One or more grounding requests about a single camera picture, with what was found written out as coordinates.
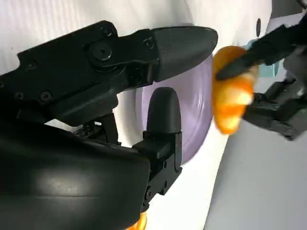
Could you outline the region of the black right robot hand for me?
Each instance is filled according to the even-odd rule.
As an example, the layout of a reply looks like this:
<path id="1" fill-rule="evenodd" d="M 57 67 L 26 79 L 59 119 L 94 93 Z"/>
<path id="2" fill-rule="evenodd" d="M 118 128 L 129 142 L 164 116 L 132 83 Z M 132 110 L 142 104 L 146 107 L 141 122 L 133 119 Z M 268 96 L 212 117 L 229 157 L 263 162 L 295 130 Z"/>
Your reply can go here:
<path id="1" fill-rule="evenodd" d="M 117 95 L 202 63 L 218 34 L 185 25 L 118 36 L 100 21 L 18 54 L 0 77 L 0 227 L 123 230 L 182 172 L 174 89 L 151 96 L 143 139 L 118 142 Z"/>

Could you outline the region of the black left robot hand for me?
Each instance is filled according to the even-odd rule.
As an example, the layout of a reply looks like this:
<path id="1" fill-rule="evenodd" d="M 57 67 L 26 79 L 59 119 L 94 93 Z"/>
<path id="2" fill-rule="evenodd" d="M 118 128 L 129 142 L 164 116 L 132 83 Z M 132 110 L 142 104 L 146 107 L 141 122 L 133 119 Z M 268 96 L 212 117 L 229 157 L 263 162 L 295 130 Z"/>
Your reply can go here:
<path id="1" fill-rule="evenodd" d="M 265 93 L 255 93 L 243 115 L 247 122 L 294 140 L 307 129 L 307 18 L 296 25 L 281 25 L 220 71 L 217 80 L 232 79 L 256 64 L 267 66 L 283 60 L 284 81 Z"/>

